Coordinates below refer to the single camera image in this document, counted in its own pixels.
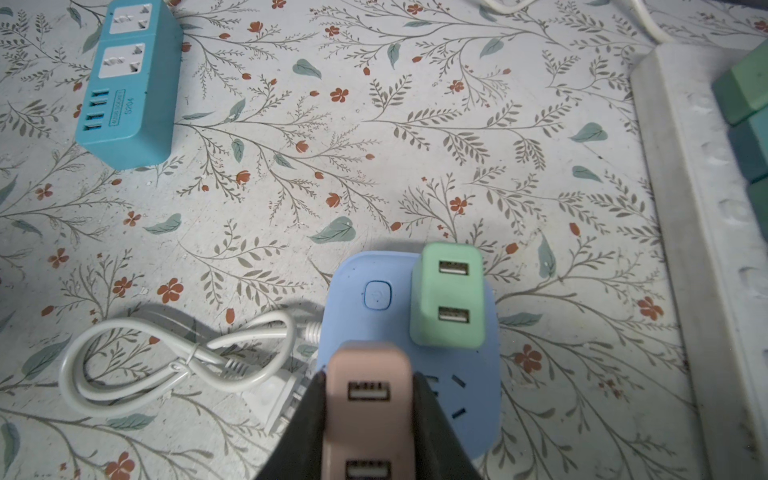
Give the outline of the brown plug adapter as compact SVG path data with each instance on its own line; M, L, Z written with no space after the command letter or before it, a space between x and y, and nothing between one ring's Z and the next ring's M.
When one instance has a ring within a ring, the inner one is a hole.
M414 479L413 370L386 342L351 341L326 369L323 479Z

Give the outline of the green plug adapter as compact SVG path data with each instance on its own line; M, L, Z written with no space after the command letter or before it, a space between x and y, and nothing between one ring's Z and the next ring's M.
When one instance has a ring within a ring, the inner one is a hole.
M755 214L761 236L768 241L768 177L747 187L747 196Z
M471 245L429 243L411 275L410 337L421 346L476 350L486 339L483 259Z
M712 84L723 118L735 126L767 106L767 41Z

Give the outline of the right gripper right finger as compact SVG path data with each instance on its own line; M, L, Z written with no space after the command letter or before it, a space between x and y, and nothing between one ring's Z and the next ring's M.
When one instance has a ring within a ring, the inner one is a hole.
M421 373L413 375L413 431L417 479L481 479Z

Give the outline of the teal small power strip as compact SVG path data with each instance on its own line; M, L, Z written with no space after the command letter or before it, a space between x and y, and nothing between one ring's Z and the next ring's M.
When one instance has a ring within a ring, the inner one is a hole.
M109 4L75 132L114 170L171 153L183 31L163 1Z

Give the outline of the blue square power socket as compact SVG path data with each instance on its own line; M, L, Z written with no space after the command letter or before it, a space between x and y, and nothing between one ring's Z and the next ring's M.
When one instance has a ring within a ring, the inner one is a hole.
M471 459L486 454L500 432L499 324L485 285L486 341L480 349L425 347L410 338L411 273L418 255L369 251L350 257L332 278L316 368L347 341L390 342L422 373Z

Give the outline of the teal plug adapter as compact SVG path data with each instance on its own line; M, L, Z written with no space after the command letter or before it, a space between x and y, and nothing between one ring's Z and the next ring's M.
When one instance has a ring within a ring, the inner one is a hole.
M730 128L728 138L743 177L754 183L767 176L767 108Z

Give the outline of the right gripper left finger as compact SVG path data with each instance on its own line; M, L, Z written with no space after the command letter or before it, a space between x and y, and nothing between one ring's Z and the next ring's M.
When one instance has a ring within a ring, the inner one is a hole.
M278 445L256 480L320 479L326 418L326 374L314 375Z

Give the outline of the long white power strip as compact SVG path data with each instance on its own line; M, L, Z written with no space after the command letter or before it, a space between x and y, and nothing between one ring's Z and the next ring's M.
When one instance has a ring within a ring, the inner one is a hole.
M665 43L630 76L716 479L767 475L767 244L711 89L742 57Z

